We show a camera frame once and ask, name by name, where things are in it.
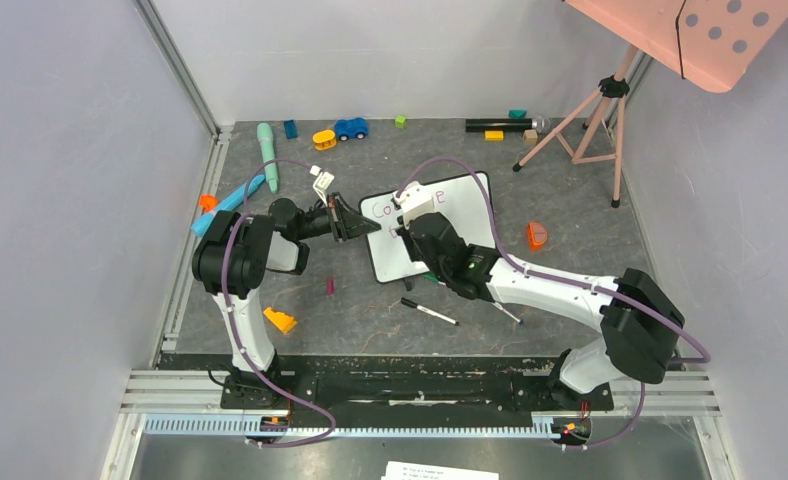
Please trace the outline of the white whiteboard black frame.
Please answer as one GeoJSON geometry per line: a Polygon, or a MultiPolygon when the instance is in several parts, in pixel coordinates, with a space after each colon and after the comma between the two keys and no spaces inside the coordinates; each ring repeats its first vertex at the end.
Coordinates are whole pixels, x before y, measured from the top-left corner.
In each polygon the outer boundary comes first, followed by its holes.
{"type": "MultiPolygon", "coordinates": [[[[484,171],[478,171],[475,177],[465,173],[423,186],[431,195],[436,210],[448,218],[465,242],[493,247],[495,241],[481,193],[489,189],[490,179],[484,171]]],[[[366,236],[373,276],[380,284],[429,271],[425,264],[410,259],[403,239],[396,233],[402,213],[396,208],[393,196],[394,193],[388,191],[366,196],[359,202],[361,214],[380,225],[378,231],[366,236]]]]}

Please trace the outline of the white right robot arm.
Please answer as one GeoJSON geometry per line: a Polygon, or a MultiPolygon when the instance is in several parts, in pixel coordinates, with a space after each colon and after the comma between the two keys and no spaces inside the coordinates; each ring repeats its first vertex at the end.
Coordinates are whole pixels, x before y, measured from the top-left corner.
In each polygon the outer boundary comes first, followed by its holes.
{"type": "Polygon", "coordinates": [[[468,244],[441,213],[419,216],[397,230],[411,259],[467,300],[517,304],[574,320],[599,337],[564,351],[547,392],[572,408],[597,387],[623,377],[659,384],[671,362],[684,318],[645,272],[620,277],[571,274],[525,266],[499,247],[468,244]]]}

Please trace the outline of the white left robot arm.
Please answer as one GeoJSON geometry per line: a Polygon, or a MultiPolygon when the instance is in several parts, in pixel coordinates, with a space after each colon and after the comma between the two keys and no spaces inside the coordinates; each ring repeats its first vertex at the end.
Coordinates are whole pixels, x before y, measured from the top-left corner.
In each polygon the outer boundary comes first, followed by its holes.
{"type": "Polygon", "coordinates": [[[278,198],[264,215],[244,219],[238,212],[216,213],[194,251],[192,274],[218,305],[230,337],[231,366],[222,382],[226,393],[265,408],[284,394],[260,302],[265,273],[302,274],[310,255],[307,239],[330,235],[341,243],[380,229],[338,192],[307,210],[278,198]]]}

